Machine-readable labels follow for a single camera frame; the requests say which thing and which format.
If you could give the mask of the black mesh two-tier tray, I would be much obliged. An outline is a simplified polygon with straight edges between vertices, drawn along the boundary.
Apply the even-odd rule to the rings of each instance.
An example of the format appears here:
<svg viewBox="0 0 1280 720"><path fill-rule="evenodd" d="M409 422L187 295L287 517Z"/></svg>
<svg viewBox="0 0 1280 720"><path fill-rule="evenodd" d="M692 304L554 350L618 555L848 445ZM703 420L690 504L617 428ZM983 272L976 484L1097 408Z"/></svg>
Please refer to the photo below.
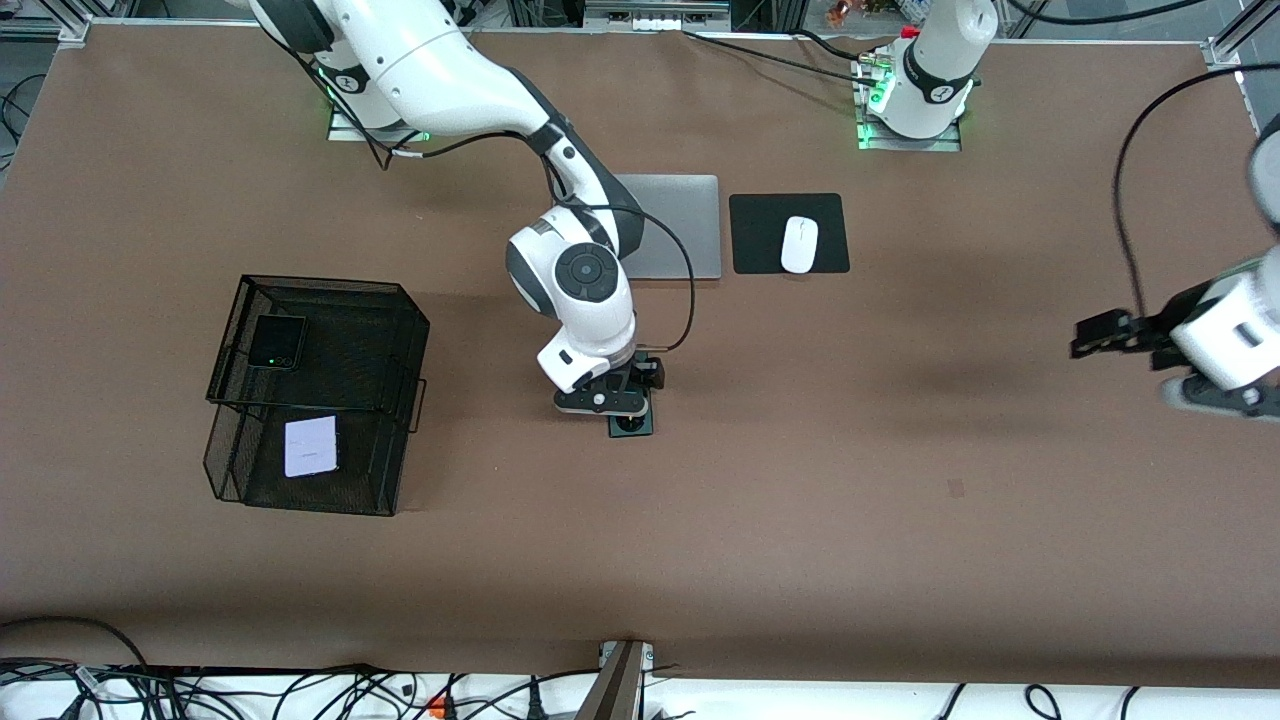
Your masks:
<svg viewBox="0 0 1280 720"><path fill-rule="evenodd" d="M266 314L308 322L293 372L248 368L255 322ZM397 283L242 275L206 393L215 416L204 471L214 496L260 509L393 515L429 332ZM284 424L329 415L338 469L285 478Z"/></svg>

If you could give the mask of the white flip phone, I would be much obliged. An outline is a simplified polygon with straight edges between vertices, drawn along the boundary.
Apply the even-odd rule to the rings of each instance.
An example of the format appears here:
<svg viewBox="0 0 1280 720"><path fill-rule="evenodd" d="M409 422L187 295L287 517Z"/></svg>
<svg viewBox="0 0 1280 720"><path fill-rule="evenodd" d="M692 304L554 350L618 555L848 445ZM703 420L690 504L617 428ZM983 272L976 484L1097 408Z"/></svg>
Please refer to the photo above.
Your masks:
<svg viewBox="0 0 1280 720"><path fill-rule="evenodd" d="M284 424L283 474L285 478L320 475L339 466L337 415Z"/></svg>

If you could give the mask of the black mouse pad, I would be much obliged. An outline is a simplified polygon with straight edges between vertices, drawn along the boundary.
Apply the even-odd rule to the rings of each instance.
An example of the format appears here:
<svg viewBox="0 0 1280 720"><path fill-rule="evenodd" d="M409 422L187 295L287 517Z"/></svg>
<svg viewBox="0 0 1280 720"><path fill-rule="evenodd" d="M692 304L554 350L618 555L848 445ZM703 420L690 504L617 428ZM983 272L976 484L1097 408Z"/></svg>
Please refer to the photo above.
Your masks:
<svg viewBox="0 0 1280 720"><path fill-rule="evenodd" d="M831 192L731 195L733 270L740 275L783 274L785 228L794 217L815 222L810 272L849 273L851 264L842 199Z"/></svg>

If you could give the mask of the black flip phone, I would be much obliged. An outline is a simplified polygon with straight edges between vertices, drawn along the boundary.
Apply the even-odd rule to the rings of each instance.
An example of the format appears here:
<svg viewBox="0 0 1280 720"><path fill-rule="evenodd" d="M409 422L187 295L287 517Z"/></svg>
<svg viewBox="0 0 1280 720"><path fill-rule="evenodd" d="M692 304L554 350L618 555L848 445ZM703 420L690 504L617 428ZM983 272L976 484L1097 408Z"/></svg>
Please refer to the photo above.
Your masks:
<svg viewBox="0 0 1280 720"><path fill-rule="evenodd" d="M300 364L307 327L305 316L275 314L259 316L247 352L248 368L293 372Z"/></svg>

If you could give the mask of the white computer mouse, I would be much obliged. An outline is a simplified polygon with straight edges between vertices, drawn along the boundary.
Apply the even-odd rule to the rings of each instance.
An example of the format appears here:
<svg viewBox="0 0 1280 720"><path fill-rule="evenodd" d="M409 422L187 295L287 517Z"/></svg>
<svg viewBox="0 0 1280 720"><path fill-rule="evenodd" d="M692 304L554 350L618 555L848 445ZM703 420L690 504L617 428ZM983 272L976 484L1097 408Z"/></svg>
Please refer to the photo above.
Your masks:
<svg viewBox="0 0 1280 720"><path fill-rule="evenodd" d="M783 228L780 263L788 274L806 274L817 261L819 225L808 217L790 217Z"/></svg>

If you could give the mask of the aluminium post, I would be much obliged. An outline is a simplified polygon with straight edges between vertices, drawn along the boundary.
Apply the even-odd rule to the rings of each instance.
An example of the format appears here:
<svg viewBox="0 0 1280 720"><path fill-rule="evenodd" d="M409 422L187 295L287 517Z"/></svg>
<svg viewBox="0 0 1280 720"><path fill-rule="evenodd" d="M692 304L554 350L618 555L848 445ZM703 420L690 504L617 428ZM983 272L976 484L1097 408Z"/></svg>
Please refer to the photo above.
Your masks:
<svg viewBox="0 0 1280 720"><path fill-rule="evenodd" d="M655 667L645 641L607 641L599 648L600 670L573 720L643 720L644 685Z"/></svg>

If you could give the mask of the aluminium corner profile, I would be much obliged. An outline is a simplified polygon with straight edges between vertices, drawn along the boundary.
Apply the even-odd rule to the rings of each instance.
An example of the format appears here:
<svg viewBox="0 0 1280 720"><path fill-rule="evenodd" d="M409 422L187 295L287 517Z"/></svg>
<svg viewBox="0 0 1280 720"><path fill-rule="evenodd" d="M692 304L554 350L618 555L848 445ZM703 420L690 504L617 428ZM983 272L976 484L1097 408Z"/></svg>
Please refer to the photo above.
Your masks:
<svg viewBox="0 0 1280 720"><path fill-rule="evenodd" d="M1201 45L1210 69L1239 67L1242 53L1271 26L1280 27L1280 0L1236 0L1239 12Z"/></svg>

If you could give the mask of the grey closed laptop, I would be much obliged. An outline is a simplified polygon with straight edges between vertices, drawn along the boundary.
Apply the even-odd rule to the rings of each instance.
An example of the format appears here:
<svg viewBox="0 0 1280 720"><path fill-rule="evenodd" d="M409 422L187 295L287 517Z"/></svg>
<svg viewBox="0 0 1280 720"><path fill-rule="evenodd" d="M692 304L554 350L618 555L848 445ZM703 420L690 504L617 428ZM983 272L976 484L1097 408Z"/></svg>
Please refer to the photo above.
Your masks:
<svg viewBox="0 0 1280 720"><path fill-rule="evenodd" d="M721 188L717 176L620 174L644 211L666 223L682 241L698 281L722 274ZM631 281L686 281L689 269L671 237L646 223L643 242L622 260Z"/></svg>

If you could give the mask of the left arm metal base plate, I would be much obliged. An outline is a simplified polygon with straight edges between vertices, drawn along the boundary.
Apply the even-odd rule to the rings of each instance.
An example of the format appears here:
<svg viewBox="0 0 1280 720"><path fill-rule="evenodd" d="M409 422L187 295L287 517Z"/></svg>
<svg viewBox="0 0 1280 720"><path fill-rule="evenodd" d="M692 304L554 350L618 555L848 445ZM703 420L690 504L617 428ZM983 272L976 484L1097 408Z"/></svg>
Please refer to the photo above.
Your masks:
<svg viewBox="0 0 1280 720"><path fill-rule="evenodd" d="M863 113L858 117L858 147L900 152L960 152L960 122L952 120L943 133L932 138L909 138L895 133L882 118Z"/></svg>

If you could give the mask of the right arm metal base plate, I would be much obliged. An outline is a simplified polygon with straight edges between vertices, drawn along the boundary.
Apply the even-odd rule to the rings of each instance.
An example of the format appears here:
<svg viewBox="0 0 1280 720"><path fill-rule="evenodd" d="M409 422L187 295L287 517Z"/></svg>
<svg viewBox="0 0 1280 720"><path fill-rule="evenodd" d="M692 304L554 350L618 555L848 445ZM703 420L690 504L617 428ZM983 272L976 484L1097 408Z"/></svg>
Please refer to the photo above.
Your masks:
<svg viewBox="0 0 1280 720"><path fill-rule="evenodd" d="M346 100L348 100L349 109L364 123L367 133L381 145L390 147L401 142L422 142L430 138L429 133L411 128L381 96L346 97ZM330 141L364 142L365 135L342 111L340 97L332 97L330 105L326 137Z"/></svg>

